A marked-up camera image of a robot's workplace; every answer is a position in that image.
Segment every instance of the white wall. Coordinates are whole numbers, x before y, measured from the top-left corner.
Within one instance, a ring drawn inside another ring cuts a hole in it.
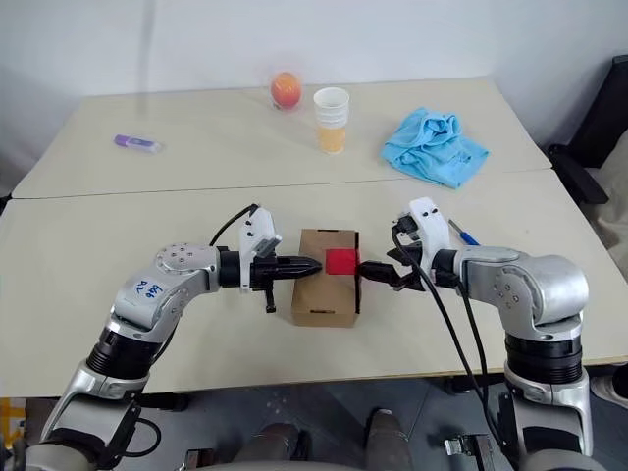
[[[0,187],[12,187],[79,98],[140,89],[152,0],[0,0]],[[625,0],[154,0],[150,90],[493,75],[540,144],[573,133]]]

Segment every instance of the red block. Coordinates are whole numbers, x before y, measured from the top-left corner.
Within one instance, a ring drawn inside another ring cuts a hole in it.
[[[355,275],[357,264],[354,248],[328,248],[325,251],[325,273],[328,275]]]

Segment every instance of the blue pen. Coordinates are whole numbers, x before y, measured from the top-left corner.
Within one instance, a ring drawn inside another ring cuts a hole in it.
[[[458,233],[460,238],[467,242],[468,245],[480,245],[480,243],[475,238],[473,238],[469,233],[466,233],[465,231],[460,229],[460,226],[455,224],[452,220],[449,220],[449,225],[453,227],[453,229]]]

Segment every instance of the stacked cups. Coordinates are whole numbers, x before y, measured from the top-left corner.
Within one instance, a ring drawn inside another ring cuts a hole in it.
[[[331,86],[314,93],[318,141],[321,150],[338,154],[344,150],[346,122],[349,117],[349,94]]]

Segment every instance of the cardboard box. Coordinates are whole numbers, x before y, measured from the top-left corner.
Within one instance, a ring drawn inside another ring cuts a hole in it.
[[[304,229],[299,254],[323,265],[316,275],[296,280],[292,294],[292,319],[297,326],[352,327],[360,312],[357,274],[330,275],[326,270],[328,249],[359,250],[356,231]]]

